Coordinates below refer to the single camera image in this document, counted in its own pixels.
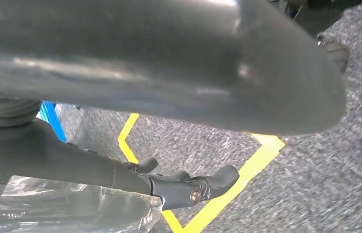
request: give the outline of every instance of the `floor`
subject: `floor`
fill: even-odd
[[[166,213],[152,232],[362,232],[362,6],[345,12],[326,34],[350,47],[351,61],[348,113],[323,133],[262,137],[62,104],[57,113],[72,143],[123,161],[155,156],[157,173],[211,174],[225,164],[246,169],[237,197]],[[207,215],[200,215],[205,208]]]

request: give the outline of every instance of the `blue object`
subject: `blue object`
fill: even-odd
[[[64,130],[61,127],[60,120],[58,119],[57,113],[55,112],[55,104],[44,101],[41,105],[40,115],[44,121],[51,125],[58,139],[66,142]]]

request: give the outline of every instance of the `clear plastic bag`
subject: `clear plastic bag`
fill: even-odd
[[[161,200],[153,196],[31,177],[2,180],[0,233],[147,233],[161,217]]]

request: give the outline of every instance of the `gray carpet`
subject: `gray carpet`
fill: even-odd
[[[327,132],[282,138],[281,154],[204,232],[362,231],[362,6],[345,12],[327,35],[351,49],[347,116]],[[116,139],[128,114],[66,105],[57,111],[70,141],[124,158]],[[140,116],[127,142],[138,158],[156,156],[162,174],[240,167],[259,147],[246,133],[150,116]],[[185,224],[201,207],[175,214]],[[170,232],[165,222],[154,231]]]

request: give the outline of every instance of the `yellow line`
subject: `yellow line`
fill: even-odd
[[[236,197],[248,182],[261,172],[280,152],[285,145],[275,136],[257,135],[257,140],[263,144],[251,158],[241,167],[240,178],[237,183],[223,196],[211,200],[204,208],[185,226],[186,233],[201,232],[212,220]]]
[[[118,136],[118,145],[122,150],[122,152],[124,153],[125,157],[129,162],[136,164],[138,163],[138,159],[135,157],[134,153],[128,146],[125,139],[128,137],[128,134],[130,134],[130,131],[133,128],[139,116],[140,115],[138,113],[131,113],[130,117],[128,117],[127,122],[125,122],[124,127],[122,128]]]
[[[125,142],[139,114],[132,113],[118,136],[118,144],[128,161],[138,163],[131,148]],[[280,152],[285,144],[276,136],[252,134],[261,143],[261,147],[241,167],[237,183],[223,196],[211,200],[184,228],[172,211],[163,211],[163,216],[174,233],[199,233],[210,224],[217,215],[236,198]]]
[[[125,157],[129,162],[138,163],[138,159],[135,157],[134,153],[132,152],[131,148],[128,146],[125,139],[127,139],[128,135],[130,134],[131,129],[134,127],[137,119],[139,117],[138,113],[131,113],[125,122],[124,127],[122,128],[119,136],[118,136],[118,145],[122,152],[124,153]],[[181,233],[182,232],[182,225],[175,217],[172,211],[163,211],[163,217],[167,221],[168,225],[170,226],[171,230],[174,233]]]
[[[174,213],[170,210],[163,211],[163,216],[165,220],[167,221],[169,227],[171,228],[173,233],[182,233],[184,232],[184,229],[182,228],[182,225],[178,221],[177,217],[175,217]]]

